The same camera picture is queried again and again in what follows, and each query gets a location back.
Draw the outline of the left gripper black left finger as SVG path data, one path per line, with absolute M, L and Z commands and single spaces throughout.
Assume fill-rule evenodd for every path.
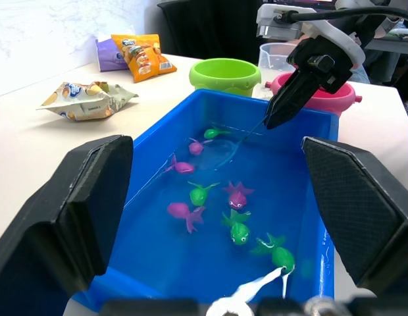
M 0 238 L 0 315 L 62 315 L 107 270 L 130 183 L 133 139 L 69 151 Z

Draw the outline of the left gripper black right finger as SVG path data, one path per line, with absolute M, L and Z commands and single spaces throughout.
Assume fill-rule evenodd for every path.
M 408 293 L 408 190 L 369 151 L 304 137 L 322 221 L 354 284 Z

